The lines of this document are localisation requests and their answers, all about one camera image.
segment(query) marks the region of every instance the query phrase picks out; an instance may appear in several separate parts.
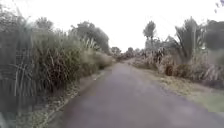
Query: tree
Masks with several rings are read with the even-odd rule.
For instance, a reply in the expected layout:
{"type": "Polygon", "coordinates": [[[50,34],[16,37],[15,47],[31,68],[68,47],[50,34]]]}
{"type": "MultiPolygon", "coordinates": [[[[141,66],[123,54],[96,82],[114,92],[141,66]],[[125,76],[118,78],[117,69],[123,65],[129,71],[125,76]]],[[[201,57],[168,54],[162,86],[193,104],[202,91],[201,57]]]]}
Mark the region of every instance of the tree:
{"type": "Polygon", "coordinates": [[[210,50],[224,49],[224,22],[208,21],[204,41],[210,50]]]}
{"type": "Polygon", "coordinates": [[[84,21],[78,24],[77,34],[81,38],[93,39],[105,53],[109,53],[109,38],[103,30],[98,27],[95,27],[93,23],[84,21]]]}
{"type": "Polygon", "coordinates": [[[150,38],[152,46],[153,46],[153,37],[155,35],[155,28],[156,28],[156,24],[153,21],[149,21],[149,23],[146,25],[145,29],[143,30],[143,34],[147,38],[146,42],[148,42],[150,38]]]}
{"type": "Polygon", "coordinates": [[[182,27],[176,27],[176,35],[179,39],[178,44],[183,53],[182,59],[184,62],[188,62],[192,58],[196,49],[196,30],[197,23],[193,18],[185,20],[182,27]]]}
{"type": "Polygon", "coordinates": [[[53,22],[48,20],[46,17],[41,17],[37,19],[35,23],[37,27],[41,29],[52,30],[53,28],[53,22]]]}
{"type": "Polygon", "coordinates": [[[114,54],[114,55],[118,55],[121,53],[121,50],[118,48],[118,47],[112,47],[111,48],[111,52],[114,54]]]}

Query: tree canopy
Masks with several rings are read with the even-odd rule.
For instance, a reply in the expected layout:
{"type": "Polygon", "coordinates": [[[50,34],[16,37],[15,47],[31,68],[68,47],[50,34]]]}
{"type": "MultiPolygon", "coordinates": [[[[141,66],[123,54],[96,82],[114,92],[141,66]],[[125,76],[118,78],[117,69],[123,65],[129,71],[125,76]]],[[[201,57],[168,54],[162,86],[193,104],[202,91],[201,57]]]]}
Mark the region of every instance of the tree canopy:
{"type": "Polygon", "coordinates": [[[93,23],[84,21],[78,24],[77,34],[81,38],[93,39],[105,53],[109,53],[109,37],[103,30],[96,27],[93,23]]]}
{"type": "Polygon", "coordinates": [[[46,17],[41,17],[37,19],[35,23],[37,27],[41,29],[52,30],[53,28],[53,22],[48,20],[46,17]]]}

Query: grass verge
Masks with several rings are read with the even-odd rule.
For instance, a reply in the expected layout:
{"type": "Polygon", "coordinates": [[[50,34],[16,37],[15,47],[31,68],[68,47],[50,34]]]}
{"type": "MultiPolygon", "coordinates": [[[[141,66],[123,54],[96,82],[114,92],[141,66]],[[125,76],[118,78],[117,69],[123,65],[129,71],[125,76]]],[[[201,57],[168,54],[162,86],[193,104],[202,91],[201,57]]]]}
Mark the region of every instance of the grass verge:
{"type": "Polygon", "coordinates": [[[157,71],[143,71],[148,74],[150,79],[160,82],[162,88],[184,96],[188,100],[202,105],[210,112],[216,112],[224,116],[224,91],[209,88],[183,78],[159,74],[157,71]]]}

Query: road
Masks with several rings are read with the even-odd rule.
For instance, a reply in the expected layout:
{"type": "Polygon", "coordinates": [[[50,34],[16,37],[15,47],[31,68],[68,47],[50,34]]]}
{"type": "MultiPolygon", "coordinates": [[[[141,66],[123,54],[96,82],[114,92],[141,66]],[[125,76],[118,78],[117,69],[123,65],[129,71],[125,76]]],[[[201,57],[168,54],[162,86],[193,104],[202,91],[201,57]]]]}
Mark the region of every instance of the road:
{"type": "Polygon", "coordinates": [[[224,128],[224,119],[116,64],[64,110],[63,128],[224,128]]]}

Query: white sky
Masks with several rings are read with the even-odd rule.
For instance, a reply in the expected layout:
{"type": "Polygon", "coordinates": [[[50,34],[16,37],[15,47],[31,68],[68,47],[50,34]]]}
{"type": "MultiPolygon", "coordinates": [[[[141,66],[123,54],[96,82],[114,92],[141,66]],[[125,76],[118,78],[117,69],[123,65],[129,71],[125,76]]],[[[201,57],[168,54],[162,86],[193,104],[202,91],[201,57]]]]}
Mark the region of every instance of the white sky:
{"type": "MultiPolygon", "coordinates": [[[[15,7],[13,0],[0,0],[15,7]]],[[[149,20],[156,23],[157,36],[173,36],[174,26],[192,16],[199,23],[206,19],[224,20],[224,9],[214,13],[218,0],[14,0],[24,17],[47,17],[56,28],[90,21],[109,36],[110,46],[122,51],[143,48],[142,32],[149,20]]]]}

